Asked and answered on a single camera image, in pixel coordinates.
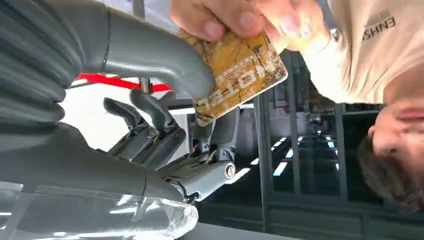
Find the person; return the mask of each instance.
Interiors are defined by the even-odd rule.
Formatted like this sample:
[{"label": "person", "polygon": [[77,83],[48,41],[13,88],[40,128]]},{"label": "person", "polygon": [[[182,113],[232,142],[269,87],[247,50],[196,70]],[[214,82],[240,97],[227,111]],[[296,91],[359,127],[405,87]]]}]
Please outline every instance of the person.
[{"label": "person", "polygon": [[318,91],[336,103],[385,104],[358,150],[379,195],[424,207],[424,1],[328,0],[337,31],[314,0],[172,0],[177,25],[218,41],[265,31],[277,51],[299,51]]}]

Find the logo on t-shirt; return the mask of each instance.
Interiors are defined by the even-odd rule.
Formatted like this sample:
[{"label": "logo on t-shirt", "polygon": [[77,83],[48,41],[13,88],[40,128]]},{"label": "logo on t-shirt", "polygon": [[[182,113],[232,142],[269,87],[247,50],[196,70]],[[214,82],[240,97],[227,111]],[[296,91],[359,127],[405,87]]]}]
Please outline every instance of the logo on t-shirt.
[{"label": "logo on t-shirt", "polygon": [[370,17],[366,23],[362,41],[367,41],[375,36],[396,27],[396,19],[388,10]]}]

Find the gold card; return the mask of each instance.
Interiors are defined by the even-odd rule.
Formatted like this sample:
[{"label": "gold card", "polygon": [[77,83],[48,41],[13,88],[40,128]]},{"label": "gold card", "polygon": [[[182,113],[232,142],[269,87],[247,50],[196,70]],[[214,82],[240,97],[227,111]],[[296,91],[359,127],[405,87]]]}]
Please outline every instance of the gold card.
[{"label": "gold card", "polygon": [[286,67],[266,34],[245,39],[229,32],[219,42],[203,41],[184,31],[181,35],[200,53],[216,80],[209,97],[194,100],[202,127],[287,78]]}]

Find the person's fingers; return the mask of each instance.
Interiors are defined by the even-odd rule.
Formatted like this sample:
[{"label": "person's fingers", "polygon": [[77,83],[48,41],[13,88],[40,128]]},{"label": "person's fingers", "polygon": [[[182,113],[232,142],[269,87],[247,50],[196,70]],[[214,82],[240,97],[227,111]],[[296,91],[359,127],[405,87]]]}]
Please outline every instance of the person's fingers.
[{"label": "person's fingers", "polygon": [[278,54],[289,45],[288,37],[284,33],[278,31],[276,27],[268,20],[265,21],[265,32]]},{"label": "person's fingers", "polygon": [[197,0],[210,9],[232,32],[251,38],[264,30],[264,17],[250,0]]},{"label": "person's fingers", "polygon": [[312,33],[311,0],[254,0],[278,32],[308,37]]},{"label": "person's fingers", "polygon": [[170,15],[178,26],[197,38],[215,42],[224,35],[223,24],[194,0],[172,0]]}]

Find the red bar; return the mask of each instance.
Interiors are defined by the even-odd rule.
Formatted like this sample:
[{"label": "red bar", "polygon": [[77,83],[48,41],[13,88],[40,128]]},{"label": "red bar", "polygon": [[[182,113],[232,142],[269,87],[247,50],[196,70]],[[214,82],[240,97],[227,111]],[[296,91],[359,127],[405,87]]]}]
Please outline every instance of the red bar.
[{"label": "red bar", "polygon": [[[86,79],[89,83],[96,83],[96,84],[106,84],[111,85],[119,88],[124,89],[141,89],[142,87],[138,83],[130,82],[122,80],[119,77],[105,77],[101,74],[87,74],[82,73],[78,79]],[[154,93],[156,92],[167,92],[167,91],[173,91],[169,86],[166,84],[160,83],[155,84],[152,86],[152,91]]]}]

